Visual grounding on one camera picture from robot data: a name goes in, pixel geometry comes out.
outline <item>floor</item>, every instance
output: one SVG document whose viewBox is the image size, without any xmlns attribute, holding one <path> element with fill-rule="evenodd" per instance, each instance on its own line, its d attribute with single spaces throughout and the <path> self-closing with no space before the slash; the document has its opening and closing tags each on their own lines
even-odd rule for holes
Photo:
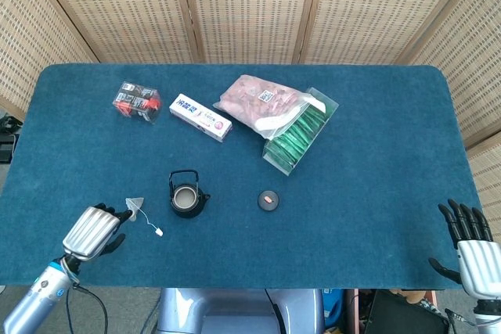
<svg viewBox="0 0 501 334">
<path fill-rule="evenodd" d="M 0 190 L 5 182 L 9 165 L 0 164 Z M 0 293 L 0 322 L 16 306 L 28 291 L 29 286 L 7 286 Z M 144 321 L 154 307 L 160 295 L 159 289 L 142 287 L 92 287 L 90 288 L 106 305 L 109 316 L 109 334 L 139 334 Z M 465 318 L 473 321 L 472 309 L 476 305 L 463 290 L 437 291 L 438 306 L 443 312 L 449 308 Z M 91 297 L 74 291 L 70 294 L 70 312 L 75 334 L 100 333 L 103 331 L 103 313 L 100 306 Z M 155 316 L 150 321 L 149 328 L 154 325 Z M 456 323 L 458 334 L 477 333 L 475 328 L 462 323 Z M 69 332 L 65 304 L 56 306 L 47 318 L 39 334 Z"/>
</svg>

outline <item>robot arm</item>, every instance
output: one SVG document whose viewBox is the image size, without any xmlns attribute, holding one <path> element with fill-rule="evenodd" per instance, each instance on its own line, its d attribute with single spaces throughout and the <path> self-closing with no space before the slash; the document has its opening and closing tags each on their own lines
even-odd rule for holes
<svg viewBox="0 0 501 334">
<path fill-rule="evenodd" d="M 88 207 L 63 240 L 64 255 L 49 263 L 35 279 L 30 290 L 3 323 L 6 334 L 35 332 L 71 286 L 78 285 L 80 264 L 103 254 L 112 253 L 124 241 L 120 234 L 108 242 L 122 223 L 136 212 L 115 213 L 100 203 Z"/>
<path fill-rule="evenodd" d="M 449 200 L 451 210 L 438 205 L 449 227 L 460 272 L 443 267 L 434 258 L 430 264 L 440 275 L 463 285 L 477 299 L 474 308 L 480 334 L 501 334 L 501 245 L 492 240 L 484 214 L 476 208 Z"/>
</svg>

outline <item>woven screen panel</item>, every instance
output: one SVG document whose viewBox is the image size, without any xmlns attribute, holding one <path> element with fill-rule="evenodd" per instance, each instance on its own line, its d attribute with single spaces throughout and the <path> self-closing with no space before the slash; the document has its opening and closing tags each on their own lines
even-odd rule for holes
<svg viewBox="0 0 501 334">
<path fill-rule="evenodd" d="M 304 1 L 195 0 L 206 60 L 292 63 Z"/>
<path fill-rule="evenodd" d="M 305 63 L 393 63 L 439 0 L 319 0 Z"/>
<path fill-rule="evenodd" d="M 49 0 L 0 0 L 0 95 L 26 113 L 40 72 L 49 64 L 90 62 Z"/>
<path fill-rule="evenodd" d="M 460 0 L 413 60 L 442 70 L 464 138 L 501 117 L 501 0 Z"/>
<path fill-rule="evenodd" d="M 178 0 L 60 0 L 103 62 L 191 63 Z"/>
<path fill-rule="evenodd" d="M 472 156 L 470 167 L 492 234 L 501 242 L 501 142 Z"/>
</svg>

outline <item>cardboard box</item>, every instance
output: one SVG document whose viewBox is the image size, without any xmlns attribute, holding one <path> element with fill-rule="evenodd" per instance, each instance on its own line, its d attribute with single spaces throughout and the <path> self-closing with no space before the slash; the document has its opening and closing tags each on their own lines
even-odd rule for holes
<svg viewBox="0 0 501 334">
<path fill-rule="evenodd" d="M 178 98 L 169 106 L 169 110 L 219 142 L 222 142 L 229 130 L 232 129 L 231 121 L 184 94 L 178 95 Z"/>
</svg>

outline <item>plastic container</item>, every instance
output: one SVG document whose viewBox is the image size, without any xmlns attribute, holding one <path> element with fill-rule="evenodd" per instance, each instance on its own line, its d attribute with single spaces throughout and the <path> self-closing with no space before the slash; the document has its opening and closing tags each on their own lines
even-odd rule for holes
<svg viewBox="0 0 501 334">
<path fill-rule="evenodd" d="M 280 136 L 265 143 L 263 158 L 289 175 L 308 151 L 320 131 L 325 127 L 339 105 L 315 88 L 307 93 L 326 105 L 323 113 L 310 105 Z"/>
</svg>

